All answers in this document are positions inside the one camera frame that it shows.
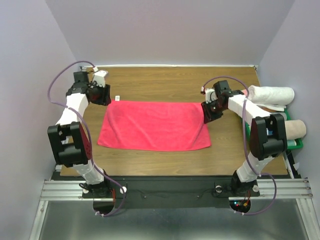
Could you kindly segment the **pink microfiber towel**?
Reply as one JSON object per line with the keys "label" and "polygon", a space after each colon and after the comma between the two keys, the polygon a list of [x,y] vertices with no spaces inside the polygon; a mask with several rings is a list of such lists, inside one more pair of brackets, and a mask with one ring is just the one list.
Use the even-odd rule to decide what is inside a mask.
{"label": "pink microfiber towel", "polygon": [[98,145],[125,150],[185,152],[212,145],[200,103],[113,101]]}

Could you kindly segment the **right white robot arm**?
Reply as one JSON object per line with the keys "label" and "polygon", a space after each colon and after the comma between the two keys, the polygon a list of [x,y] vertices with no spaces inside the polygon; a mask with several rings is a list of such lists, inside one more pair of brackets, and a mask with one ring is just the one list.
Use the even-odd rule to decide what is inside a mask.
{"label": "right white robot arm", "polygon": [[284,117],[271,114],[249,100],[249,93],[232,90],[226,79],[216,77],[216,83],[207,88],[202,86],[205,96],[201,103],[203,122],[208,124],[220,119],[224,111],[230,110],[242,119],[242,125],[250,127],[250,133],[243,133],[245,160],[233,173],[230,192],[242,195],[245,192],[257,192],[257,178],[263,169],[277,156],[287,150],[287,135]]}

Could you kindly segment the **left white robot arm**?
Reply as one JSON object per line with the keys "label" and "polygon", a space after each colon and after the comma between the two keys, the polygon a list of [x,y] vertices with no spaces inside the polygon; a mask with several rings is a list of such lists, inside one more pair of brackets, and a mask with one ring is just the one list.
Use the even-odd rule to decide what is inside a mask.
{"label": "left white robot arm", "polygon": [[86,71],[74,72],[74,83],[66,92],[66,105],[60,119],[49,126],[47,134],[57,165],[74,169],[85,182],[79,186],[86,198],[107,198],[112,194],[106,172],[93,163],[93,148],[85,132],[83,116],[89,104],[111,103],[108,72],[93,69],[93,78]]}

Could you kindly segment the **white rolled towel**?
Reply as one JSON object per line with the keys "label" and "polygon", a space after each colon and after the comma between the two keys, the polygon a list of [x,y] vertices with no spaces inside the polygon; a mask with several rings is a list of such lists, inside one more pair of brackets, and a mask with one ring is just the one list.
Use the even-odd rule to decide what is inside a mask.
{"label": "white rolled towel", "polygon": [[248,88],[248,99],[255,104],[286,107],[295,98],[291,87],[255,86]]}

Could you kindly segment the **teal rolled towel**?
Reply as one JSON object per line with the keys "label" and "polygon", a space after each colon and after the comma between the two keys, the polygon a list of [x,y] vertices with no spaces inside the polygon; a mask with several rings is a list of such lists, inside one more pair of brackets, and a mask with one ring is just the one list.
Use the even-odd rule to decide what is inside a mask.
{"label": "teal rolled towel", "polygon": [[297,142],[295,140],[287,140],[287,148],[293,148],[297,146]]}

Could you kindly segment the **beige rolled towel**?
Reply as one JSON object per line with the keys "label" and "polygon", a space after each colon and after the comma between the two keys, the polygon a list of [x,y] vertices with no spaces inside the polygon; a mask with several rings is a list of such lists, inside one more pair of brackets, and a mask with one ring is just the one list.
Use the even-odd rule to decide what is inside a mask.
{"label": "beige rolled towel", "polygon": [[287,140],[303,138],[307,134],[306,125],[302,120],[287,120],[284,123]]}

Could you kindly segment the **green plastic bin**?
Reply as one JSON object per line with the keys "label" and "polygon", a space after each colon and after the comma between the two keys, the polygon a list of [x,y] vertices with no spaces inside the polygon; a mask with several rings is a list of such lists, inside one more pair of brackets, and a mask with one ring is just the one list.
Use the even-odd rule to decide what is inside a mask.
{"label": "green plastic bin", "polygon": [[[286,121],[291,121],[291,116],[288,113],[288,110],[285,108],[284,112],[272,112],[272,114],[285,114],[286,115]],[[251,133],[251,127],[249,124],[246,122],[245,123],[245,135],[246,135],[246,140],[249,141],[250,139],[250,133]],[[304,147],[303,140],[301,138],[296,138],[292,140],[287,140],[287,150],[292,151],[292,150],[297,150],[297,149],[302,149]]]}

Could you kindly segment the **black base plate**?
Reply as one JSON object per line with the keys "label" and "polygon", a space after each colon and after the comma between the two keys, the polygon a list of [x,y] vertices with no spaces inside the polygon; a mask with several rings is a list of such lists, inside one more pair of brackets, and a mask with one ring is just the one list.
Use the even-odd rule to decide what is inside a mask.
{"label": "black base plate", "polygon": [[214,176],[124,176],[116,177],[119,185],[111,183],[111,196],[84,197],[100,213],[127,209],[222,208],[239,206],[253,191],[233,195],[228,177]]}

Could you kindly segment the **aluminium frame rail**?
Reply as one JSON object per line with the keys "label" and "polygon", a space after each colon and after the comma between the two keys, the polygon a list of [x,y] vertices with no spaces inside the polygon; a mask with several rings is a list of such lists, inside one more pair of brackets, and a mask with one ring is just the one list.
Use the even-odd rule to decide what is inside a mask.
{"label": "aluminium frame rail", "polygon": [[82,200],[83,190],[79,186],[83,181],[46,180],[43,183],[41,201],[78,201]]}

